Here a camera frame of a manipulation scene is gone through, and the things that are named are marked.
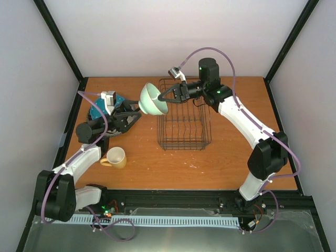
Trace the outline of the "light green bowl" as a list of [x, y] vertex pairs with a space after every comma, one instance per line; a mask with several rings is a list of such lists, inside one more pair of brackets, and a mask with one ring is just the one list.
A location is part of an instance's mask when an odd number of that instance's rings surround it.
[[154, 84], [150, 82], [146, 83], [140, 93], [140, 100], [138, 103], [141, 111], [152, 116], [167, 114], [167, 103], [159, 100], [160, 94], [160, 91]]

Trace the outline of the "yellow mug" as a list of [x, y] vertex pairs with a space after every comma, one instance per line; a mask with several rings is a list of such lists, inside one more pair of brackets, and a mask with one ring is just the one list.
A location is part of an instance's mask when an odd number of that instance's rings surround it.
[[114, 167], [122, 169], [127, 164], [127, 157], [125, 151], [121, 147], [113, 147], [107, 153], [106, 157], [100, 160], [103, 166]]

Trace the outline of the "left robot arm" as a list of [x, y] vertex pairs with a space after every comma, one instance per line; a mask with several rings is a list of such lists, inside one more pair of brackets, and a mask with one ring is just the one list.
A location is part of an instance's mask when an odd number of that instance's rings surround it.
[[74, 212], [87, 206], [97, 211], [108, 208], [107, 188], [88, 184], [76, 189], [75, 184], [86, 170], [108, 151], [109, 139], [126, 133], [140, 119], [137, 101], [123, 100], [111, 114], [98, 118], [89, 116], [77, 125], [76, 136], [82, 144], [67, 161], [51, 171], [43, 170], [37, 176], [33, 208], [45, 223], [53, 220], [67, 222]]

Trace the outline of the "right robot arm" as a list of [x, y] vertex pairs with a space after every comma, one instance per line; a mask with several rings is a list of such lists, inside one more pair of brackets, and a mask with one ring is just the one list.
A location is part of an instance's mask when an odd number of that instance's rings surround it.
[[199, 80], [188, 83], [180, 68], [171, 68], [169, 75], [180, 82], [161, 93], [159, 100], [180, 104], [203, 98], [206, 105], [231, 122], [245, 137], [253, 151], [247, 161], [249, 173], [235, 199], [237, 208], [242, 211], [246, 203], [256, 199], [264, 186], [287, 164], [288, 138], [284, 132], [276, 133], [265, 126], [234, 95], [232, 88], [221, 83], [215, 59], [199, 60], [198, 72]]

